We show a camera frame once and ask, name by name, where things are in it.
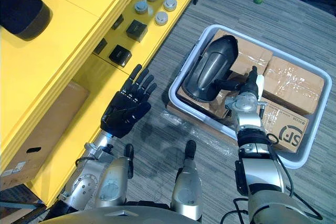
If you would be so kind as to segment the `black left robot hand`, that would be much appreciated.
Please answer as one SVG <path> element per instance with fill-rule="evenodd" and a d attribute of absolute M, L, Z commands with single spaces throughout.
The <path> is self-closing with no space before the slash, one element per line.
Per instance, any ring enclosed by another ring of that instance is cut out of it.
<path fill-rule="evenodd" d="M 117 138 L 123 138 L 150 110 L 148 99 L 156 89 L 154 76 L 138 64 L 122 88 L 115 93 L 100 121 L 100 128 Z"/>

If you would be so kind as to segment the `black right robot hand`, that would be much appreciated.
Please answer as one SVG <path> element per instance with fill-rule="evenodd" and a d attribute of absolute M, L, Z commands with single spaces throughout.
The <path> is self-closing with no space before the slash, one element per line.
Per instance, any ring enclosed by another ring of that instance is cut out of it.
<path fill-rule="evenodd" d="M 238 91 L 239 94 L 249 92 L 255 95 L 256 98 L 259 98 L 260 95 L 259 95 L 259 87 L 257 85 L 257 77 L 258 77 L 257 67 L 253 66 L 245 82 L 216 79 L 214 81 L 214 85 L 217 88 L 217 90 Z"/>

